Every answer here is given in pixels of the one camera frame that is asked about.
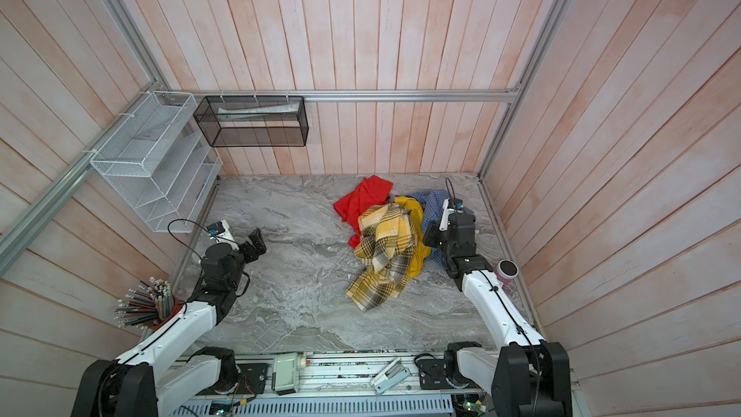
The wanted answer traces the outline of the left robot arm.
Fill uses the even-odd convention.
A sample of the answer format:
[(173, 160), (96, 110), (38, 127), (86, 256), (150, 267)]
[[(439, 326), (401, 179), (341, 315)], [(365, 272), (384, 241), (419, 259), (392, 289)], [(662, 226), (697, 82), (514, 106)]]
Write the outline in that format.
[(139, 345), (86, 369), (74, 416), (167, 416), (204, 390), (231, 396), (239, 389), (235, 354), (225, 347), (203, 347), (185, 365), (174, 365), (228, 316), (249, 287), (245, 266), (266, 254), (259, 229), (242, 243), (232, 239), (224, 221), (206, 231), (215, 241), (202, 256), (202, 274), (187, 302)]

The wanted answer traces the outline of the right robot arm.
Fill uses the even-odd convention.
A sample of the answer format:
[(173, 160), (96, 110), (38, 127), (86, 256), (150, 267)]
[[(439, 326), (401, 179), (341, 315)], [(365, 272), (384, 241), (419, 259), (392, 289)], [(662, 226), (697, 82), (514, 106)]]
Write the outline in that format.
[(494, 416), (573, 415), (569, 356), (548, 342), (509, 299), (499, 266), (477, 253), (472, 214), (443, 208), (424, 244), (441, 251), (449, 277), (476, 307), (499, 353), (476, 342), (458, 342), (445, 351), (448, 380), (473, 382), (488, 393)]

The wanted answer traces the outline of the blue checked shirt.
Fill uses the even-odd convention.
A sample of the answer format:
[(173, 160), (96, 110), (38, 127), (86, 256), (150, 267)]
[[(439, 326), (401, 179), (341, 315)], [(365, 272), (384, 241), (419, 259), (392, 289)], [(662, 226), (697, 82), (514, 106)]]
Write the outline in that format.
[[(445, 199), (448, 198), (457, 198), (455, 195), (451, 195), (450, 191), (442, 190), (442, 189), (435, 189), (435, 190), (423, 190), (418, 191), (415, 193), (412, 193), (410, 195), (410, 198), (414, 198), (417, 200), (424, 211), (424, 219), (422, 221), (422, 231), (425, 233), (426, 228), (432, 224), (432, 222), (437, 222), (438, 220), (441, 220), (442, 217), (442, 208), (443, 208), (443, 202)], [(451, 260), (443, 261), (442, 260), (442, 254), (439, 250), (430, 248), (430, 256), (428, 256), (427, 259), (432, 258), (435, 262), (438, 262), (444, 270), (446, 270), (448, 273), (452, 272), (452, 267), (450, 266)]]

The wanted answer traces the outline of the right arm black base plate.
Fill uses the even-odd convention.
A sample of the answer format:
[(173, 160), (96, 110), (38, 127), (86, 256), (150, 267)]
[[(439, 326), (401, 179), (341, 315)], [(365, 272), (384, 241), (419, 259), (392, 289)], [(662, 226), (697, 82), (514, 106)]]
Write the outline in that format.
[(446, 361), (431, 354), (421, 354), (414, 358), (422, 390), (449, 390), (455, 386), (449, 380)]

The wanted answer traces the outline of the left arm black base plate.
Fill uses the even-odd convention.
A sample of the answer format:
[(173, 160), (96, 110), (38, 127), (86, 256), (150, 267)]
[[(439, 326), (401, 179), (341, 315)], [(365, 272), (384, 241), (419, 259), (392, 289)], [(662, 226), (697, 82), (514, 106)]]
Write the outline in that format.
[(268, 363), (237, 363), (239, 368), (238, 396), (260, 396), (266, 391), (266, 381), (270, 378)]

